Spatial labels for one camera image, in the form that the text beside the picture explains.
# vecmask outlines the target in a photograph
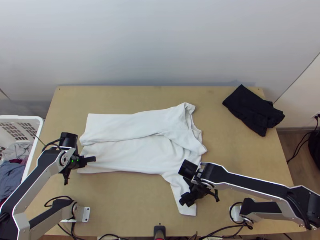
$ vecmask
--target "wooden table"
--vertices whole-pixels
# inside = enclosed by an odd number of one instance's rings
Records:
[[[145,87],[145,86],[61,86],[56,89],[40,139],[50,142],[61,132],[82,135],[88,113],[133,114],[157,110],[189,102],[196,106],[193,115],[202,130],[208,152],[203,162],[215,162],[228,171],[292,186],[276,129],[261,137],[222,105],[235,87]],[[261,88],[250,88],[264,97]],[[31,169],[36,165],[42,145],[38,143]],[[233,190],[219,192],[220,202],[207,196],[197,203],[197,216],[179,214],[170,188],[160,175],[135,172],[78,174],[73,171],[69,184],[63,177],[50,178],[27,209],[29,217],[45,210],[43,204],[52,197],[69,195],[79,204],[91,207],[88,223],[77,223],[79,236],[152,236],[153,227],[166,226],[168,236],[191,236],[196,231],[206,235],[224,226],[233,225],[229,206],[242,201],[247,194]],[[263,220],[244,234],[298,232],[304,229],[291,221]],[[233,234],[235,228],[221,234]],[[48,234],[63,235],[54,227]]]

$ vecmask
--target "laundry basket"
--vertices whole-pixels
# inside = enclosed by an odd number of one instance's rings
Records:
[[[28,176],[32,157],[38,142],[36,136],[39,137],[43,122],[43,119],[38,116],[0,115],[0,162],[3,161],[2,152],[11,144],[15,142],[32,144],[22,181]]]

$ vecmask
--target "wooden floor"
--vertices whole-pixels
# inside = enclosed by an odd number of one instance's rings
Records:
[[[300,142],[305,132],[279,132],[281,145],[286,156],[289,159]],[[316,167],[310,156],[308,146],[305,144],[299,154],[288,164],[295,185],[304,185],[311,190],[320,193],[320,170]],[[318,240],[320,239],[320,230],[299,232],[288,234],[292,240]],[[243,239],[256,239],[258,236],[242,236]],[[284,234],[260,235],[264,240],[288,240]],[[96,240],[95,237],[85,237],[87,240]],[[130,238],[130,240],[147,240],[150,238]],[[72,240],[67,236],[43,236],[41,240]]]

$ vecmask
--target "power outlet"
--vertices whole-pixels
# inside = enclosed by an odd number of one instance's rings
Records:
[[[320,112],[317,112],[316,114],[314,114],[313,116],[311,116],[311,118],[314,118],[314,117],[317,116],[318,114],[320,114]]]

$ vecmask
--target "white cloth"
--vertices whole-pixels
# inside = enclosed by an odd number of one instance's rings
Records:
[[[189,191],[178,174],[184,159],[199,164],[207,149],[201,131],[192,120],[195,106],[182,103],[163,110],[135,114],[88,114],[80,137],[85,157],[95,156],[79,173],[113,171],[160,174],[171,184],[179,212],[196,215],[196,205],[181,206],[180,196]]]

